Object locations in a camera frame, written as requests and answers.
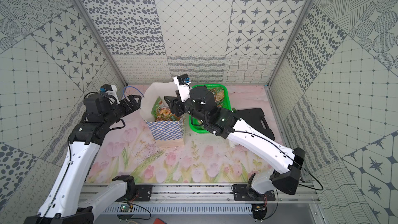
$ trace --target snack package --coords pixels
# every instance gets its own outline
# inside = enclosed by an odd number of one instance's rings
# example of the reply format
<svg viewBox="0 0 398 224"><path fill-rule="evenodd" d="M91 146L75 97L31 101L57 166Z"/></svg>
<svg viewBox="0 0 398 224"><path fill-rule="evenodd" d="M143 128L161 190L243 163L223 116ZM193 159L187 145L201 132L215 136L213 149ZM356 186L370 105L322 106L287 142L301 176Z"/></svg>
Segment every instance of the snack package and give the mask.
<svg viewBox="0 0 398 224"><path fill-rule="evenodd" d="M224 88L215 87L209 89L209 91L213 93L217 106L224 107Z"/></svg>
<svg viewBox="0 0 398 224"><path fill-rule="evenodd" d="M168 107L165 107L162 99L157 98L155 105L152 107L152 115L156 121L179 121L181 117L172 114Z"/></svg>

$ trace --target star pattern tile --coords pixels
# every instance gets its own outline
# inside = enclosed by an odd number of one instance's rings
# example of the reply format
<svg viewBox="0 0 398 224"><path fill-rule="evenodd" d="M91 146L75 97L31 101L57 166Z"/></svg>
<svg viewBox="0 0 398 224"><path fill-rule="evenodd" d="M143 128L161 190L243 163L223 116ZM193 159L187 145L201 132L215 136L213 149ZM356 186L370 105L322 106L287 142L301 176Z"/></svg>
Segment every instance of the star pattern tile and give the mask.
<svg viewBox="0 0 398 224"><path fill-rule="evenodd" d="M343 157L343 162L365 197L378 223L398 217L398 131Z"/></svg>
<svg viewBox="0 0 398 224"><path fill-rule="evenodd" d="M32 33L33 38L83 91L104 54L74 7L67 8Z"/></svg>
<svg viewBox="0 0 398 224"><path fill-rule="evenodd" d="M281 55L301 0L234 0L227 55Z"/></svg>

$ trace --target checkered paper bag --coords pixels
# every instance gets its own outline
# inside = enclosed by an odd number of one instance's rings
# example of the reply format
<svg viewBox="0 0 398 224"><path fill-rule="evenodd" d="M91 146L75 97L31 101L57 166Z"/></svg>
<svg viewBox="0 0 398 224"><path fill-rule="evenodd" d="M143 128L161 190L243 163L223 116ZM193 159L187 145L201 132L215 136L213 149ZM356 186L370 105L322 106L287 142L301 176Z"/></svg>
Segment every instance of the checkered paper bag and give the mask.
<svg viewBox="0 0 398 224"><path fill-rule="evenodd" d="M147 123L153 137L160 147L172 147L184 145L185 115L180 121L156 121L151 111L158 97L164 102L165 96L177 96L177 85L174 82L152 83L144 94L141 101L140 115Z"/></svg>

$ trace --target black bracket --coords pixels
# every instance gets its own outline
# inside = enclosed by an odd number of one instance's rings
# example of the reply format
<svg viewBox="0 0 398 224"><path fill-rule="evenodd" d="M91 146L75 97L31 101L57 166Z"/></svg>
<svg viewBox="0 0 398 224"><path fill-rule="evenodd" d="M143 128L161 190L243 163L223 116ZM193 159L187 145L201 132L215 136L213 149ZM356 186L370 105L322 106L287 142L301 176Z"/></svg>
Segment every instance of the black bracket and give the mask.
<svg viewBox="0 0 398 224"><path fill-rule="evenodd" d="M136 201L136 202L150 201L150 196L152 195L153 185L140 184L140 185L136 185L136 188L138 190L138 195L134 201Z"/></svg>
<svg viewBox="0 0 398 224"><path fill-rule="evenodd" d="M234 192L234 200L236 202L243 201L263 201L264 196L255 192L252 189L247 190L246 184L234 184L232 185L232 191ZM265 193L267 201L275 201L275 194L273 190L267 191Z"/></svg>

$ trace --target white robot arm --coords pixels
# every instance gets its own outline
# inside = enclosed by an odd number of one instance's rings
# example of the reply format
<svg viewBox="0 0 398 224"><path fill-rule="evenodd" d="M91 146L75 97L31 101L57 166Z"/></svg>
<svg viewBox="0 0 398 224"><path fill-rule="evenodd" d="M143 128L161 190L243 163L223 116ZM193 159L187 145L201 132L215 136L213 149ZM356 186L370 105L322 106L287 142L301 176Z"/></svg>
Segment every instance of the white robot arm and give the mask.
<svg viewBox="0 0 398 224"><path fill-rule="evenodd" d="M174 81L179 96L164 98L172 113L177 116L187 113L197 118L207 131L241 144L274 168L271 175L254 175L250 179L254 191L262 195L277 188L286 194L295 194L305 156L302 149L284 147L230 110L217 107L213 94L206 87L190 89L187 74L175 77ZM113 85L103 85L100 92L89 94L84 99L86 112L68 137L67 157L53 188L38 214L27 217L24 224L93 223L112 202L129 201L137 195L132 176L117 176L103 191L78 203L86 175L105 135L125 127L122 117L138 110L141 102L141 97L136 95L119 101ZM110 129L119 121L122 127Z"/></svg>
<svg viewBox="0 0 398 224"><path fill-rule="evenodd" d="M93 223L112 202L127 201L136 195L134 178L117 176L106 189L78 205L86 175L105 135L125 127L122 117L140 108L141 96L129 95L128 100L119 101L116 90L114 85L103 85L99 92L84 97L86 112L68 137L67 156L54 186L38 214L27 217L25 224ZM122 127L110 129L119 121Z"/></svg>
<svg viewBox="0 0 398 224"><path fill-rule="evenodd" d="M251 188L259 194L272 189L294 195L300 179L305 152L301 148L282 146L251 127L245 120L228 109L217 107L213 94L205 86L189 87L189 77L183 74L174 77L179 96L165 97L171 112L184 113L202 122L203 127L229 141L241 144L273 168L267 177L255 175Z"/></svg>

